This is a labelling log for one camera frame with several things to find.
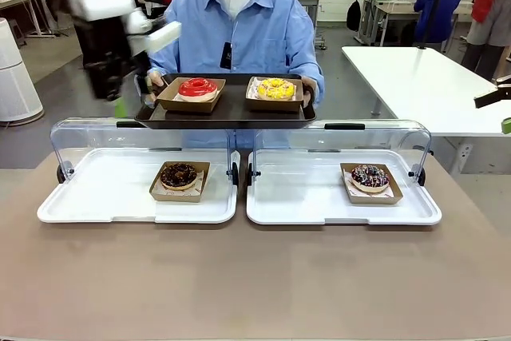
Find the person holding tray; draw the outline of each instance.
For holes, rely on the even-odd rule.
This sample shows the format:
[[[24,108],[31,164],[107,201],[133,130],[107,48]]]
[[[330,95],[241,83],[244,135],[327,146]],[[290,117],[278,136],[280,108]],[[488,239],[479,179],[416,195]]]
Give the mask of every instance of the person holding tray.
[[[150,56],[154,85],[167,73],[291,73],[315,90],[315,105],[323,99],[315,29],[298,0],[172,0],[165,16],[182,31]]]

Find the black backpack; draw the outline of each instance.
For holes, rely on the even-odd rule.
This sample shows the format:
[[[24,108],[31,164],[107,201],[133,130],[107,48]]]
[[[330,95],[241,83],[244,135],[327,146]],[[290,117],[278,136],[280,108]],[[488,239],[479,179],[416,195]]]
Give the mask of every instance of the black backpack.
[[[358,0],[355,0],[348,10],[348,15],[346,17],[347,27],[352,31],[358,31],[361,17],[360,3],[358,3]]]

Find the table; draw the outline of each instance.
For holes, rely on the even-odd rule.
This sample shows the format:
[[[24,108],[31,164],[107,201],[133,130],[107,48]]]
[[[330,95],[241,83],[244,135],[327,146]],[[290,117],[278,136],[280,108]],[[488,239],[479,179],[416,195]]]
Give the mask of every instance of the table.
[[[382,103],[397,119],[417,121],[433,136],[460,137],[451,174],[460,173],[472,137],[503,137],[511,101],[476,109],[473,99],[495,86],[439,52],[406,47],[343,47],[343,52],[376,94],[373,116]]]
[[[362,15],[358,33],[355,40],[366,46],[374,46],[378,35],[378,26],[382,23],[382,37],[380,46],[385,41],[386,30],[390,21],[418,20],[420,13],[414,11],[415,0],[364,0],[362,4]],[[453,32],[447,42],[442,45],[442,52],[450,49],[454,37],[454,31],[458,23],[459,15],[470,15],[472,13],[472,2],[461,2],[453,15]]]
[[[30,18],[31,18],[32,23],[34,24],[34,28],[36,31],[34,34],[30,34],[27,37],[28,38],[55,38],[55,35],[53,35],[51,32],[49,32],[49,33],[42,32],[41,27],[39,26],[38,17],[35,14],[34,6],[32,5],[32,2],[30,0],[0,0],[0,10],[7,8],[7,7],[15,6],[19,3],[25,3],[25,2],[27,2],[29,4]]]
[[[0,338],[511,335],[509,243],[433,157],[434,228],[259,227],[243,192],[220,226],[43,224],[56,167],[0,204]]]
[[[307,13],[311,17],[312,24],[314,24],[314,28],[316,30],[316,39],[315,39],[315,47],[320,48],[321,50],[326,50],[326,42],[325,38],[322,34],[317,32],[318,25],[318,12],[319,12],[319,0],[298,0],[302,6],[307,9]]]

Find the cardboard box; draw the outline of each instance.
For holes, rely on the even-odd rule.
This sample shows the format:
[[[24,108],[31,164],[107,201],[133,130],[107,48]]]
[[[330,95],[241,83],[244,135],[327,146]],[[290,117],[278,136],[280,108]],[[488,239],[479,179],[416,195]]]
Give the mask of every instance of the cardboard box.
[[[190,164],[195,167],[197,170],[197,173],[204,172],[204,178],[202,179],[202,185],[200,188],[200,194],[197,196],[176,196],[176,195],[161,195],[159,193],[155,193],[153,191],[155,184],[160,179],[161,173],[170,165],[177,164],[177,163],[185,163]],[[206,162],[196,162],[196,161],[166,161],[161,166],[160,170],[158,171],[158,174],[153,180],[153,183],[151,184],[151,188],[149,189],[149,193],[151,193],[151,196],[156,201],[177,201],[180,203],[198,203],[200,202],[200,198],[202,197],[202,194],[204,193],[204,187],[206,185],[206,180],[208,179],[209,174],[209,163]]]
[[[394,179],[394,176],[392,176],[392,173],[384,164],[366,164],[366,165],[373,165],[375,167],[378,167],[380,169],[383,169],[387,175],[389,175],[390,178],[390,188],[392,190],[392,193],[394,194],[394,197],[376,197],[376,196],[355,196],[350,191],[350,186],[348,183],[350,183],[348,180],[346,180],[346,177],[344,176],[344,172],[351,173],[353,169],[359,165],[362,165],[360,163],[341,163],[341,175],[344,182],[344,187],[346,188],[346,192],[350,198],[351,203],[353,204],[385,204],[385,205],[392,205],[397,204],[398,201],[402,199],[402,192],[401,189],[398,186],[398,183]]]
[[[295,100],[262,100],[248,97],[250,88],[255,79],[264,80],[270,77],[253,77],[250,79],[245,95],[245,102],[250,110],[253,111],[279,111],[298,113],[303,103],[303,84],[299,79],[284,79],[296,87]]]
[[[190,80],[191,77],[176,77],[172,83],[167,83],[167,81],[162,78],[167,87],[158,95],[156,100],[161,104],[161,106],[173,112],[189,112],[189,113],[211,113],[213,112],[216,103],[222,96],[222,92],[225,87],[225,80],[223,79],[208,79],[216,83],[218,87],[218,93],[216,97],[210,101],[204,101],[201,103],[195,103],[190,101],[176,101],[174,97],[176,97],[179,87],[185,81]]]

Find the white tray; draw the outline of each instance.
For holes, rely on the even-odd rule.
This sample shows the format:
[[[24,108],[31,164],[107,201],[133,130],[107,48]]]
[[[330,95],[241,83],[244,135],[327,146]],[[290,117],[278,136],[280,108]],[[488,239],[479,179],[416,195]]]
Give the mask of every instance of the white tray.
[[[155,201],[149,188],[165,161],[209,161],[200,203]],[[240,154],[232,161],[240,166]],[[75,166],[71,180],[58,185],[38,209],[46,223],[148,221],[219,224],[236,210],[238,188],[226,176],[225,150],[159,152],[148,149],[94,149]]]
[[[340,163],[385,164],[403,198],[395,205],[352,204]],[[411,183],[409,167],[397,153],[377,149],[309,153],[261,150],[261,176],[248,187],[247,214],[257,224],[386,224],[434,225],[440,209],[425,188]]]

